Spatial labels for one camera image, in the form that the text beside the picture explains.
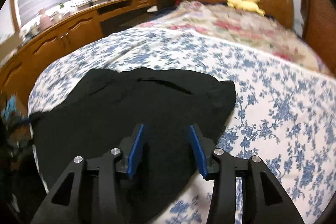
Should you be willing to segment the black garment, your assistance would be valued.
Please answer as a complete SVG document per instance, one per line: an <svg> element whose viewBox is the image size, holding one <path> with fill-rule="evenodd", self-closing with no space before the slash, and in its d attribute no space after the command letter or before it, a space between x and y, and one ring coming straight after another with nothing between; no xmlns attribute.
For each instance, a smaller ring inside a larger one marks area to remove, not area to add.
<svg viewBox="0 0 336 224"><path fill-rule="evenodd" d="M51 188L74 157L99 157L142 123L146 150L121 192L130 223L147 223L195 173L187 128L217 141L235 104L232 81L203 73L92 69L59 106L31 114L40 173Z"/></svg>

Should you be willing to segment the blue floral white blanket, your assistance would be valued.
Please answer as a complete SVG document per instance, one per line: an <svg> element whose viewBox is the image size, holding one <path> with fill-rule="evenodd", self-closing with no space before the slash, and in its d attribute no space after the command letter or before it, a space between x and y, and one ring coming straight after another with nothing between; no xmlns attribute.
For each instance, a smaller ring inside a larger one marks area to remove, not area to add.
<svg viewBox="0 0 336 224"><path fill-rule="evenodd" d="M235 83L237 101L219 147L260 156L305 223L335 193L335 79L226 39L158 27L135 27L61 57L38 77L29 113L60 104L94 68L188 69Z"/></svg>

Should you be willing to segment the wooden desk cabinet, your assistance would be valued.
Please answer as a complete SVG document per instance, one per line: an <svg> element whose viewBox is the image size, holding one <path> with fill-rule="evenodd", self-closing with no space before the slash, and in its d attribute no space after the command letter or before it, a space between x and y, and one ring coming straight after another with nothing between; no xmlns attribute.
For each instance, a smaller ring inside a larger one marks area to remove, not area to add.
<svg viewBox="0 0 336 224"><path fill-rule="evenodd" d="M55 60L125 29L124 23L146 12L156 0L118 0L77 12L25 44L1 68L1 94L18 96L24 106L39 75Z"/></svg>

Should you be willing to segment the pink floral quilt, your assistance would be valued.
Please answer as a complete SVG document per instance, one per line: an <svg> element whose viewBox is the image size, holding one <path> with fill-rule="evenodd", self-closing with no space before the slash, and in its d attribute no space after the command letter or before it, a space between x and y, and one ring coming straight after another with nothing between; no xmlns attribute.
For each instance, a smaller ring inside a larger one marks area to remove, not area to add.
<svg viewBox="0 0 336 224"><path fill-rule="evenodd" d="M224 4L183 1L168 14L139 24L138 27L178 31L192 29L203 35L256 48L311 71L334 75L294 31L286 29L274 19L235 10Z"/></svg>

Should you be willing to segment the pink vase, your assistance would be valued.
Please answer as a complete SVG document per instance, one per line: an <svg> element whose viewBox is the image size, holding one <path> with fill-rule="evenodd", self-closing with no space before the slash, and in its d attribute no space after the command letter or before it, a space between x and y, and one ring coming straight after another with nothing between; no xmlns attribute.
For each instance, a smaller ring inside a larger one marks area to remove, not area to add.
<svg viewBox="0 0 336 224"><path fill-rule="evenodd" d="M46 9L41 9L39 11L40 19L39 19L39 30L45 31L46 29L52 26L52 21L50 17L46 14Z"/></svg>

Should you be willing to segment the yellow plush toy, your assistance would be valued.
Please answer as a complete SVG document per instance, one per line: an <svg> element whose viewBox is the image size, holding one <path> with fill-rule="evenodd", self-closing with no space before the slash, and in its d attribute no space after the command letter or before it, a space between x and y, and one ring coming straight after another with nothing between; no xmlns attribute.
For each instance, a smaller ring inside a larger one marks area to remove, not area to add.
<svg viewBox="0 0 336 224"><path fill-rule="evenodd" d="M259 2L260 0L227 0L227 5L235 10L255 12L260 16L265 16L265 11L258 6Z"/></svg>

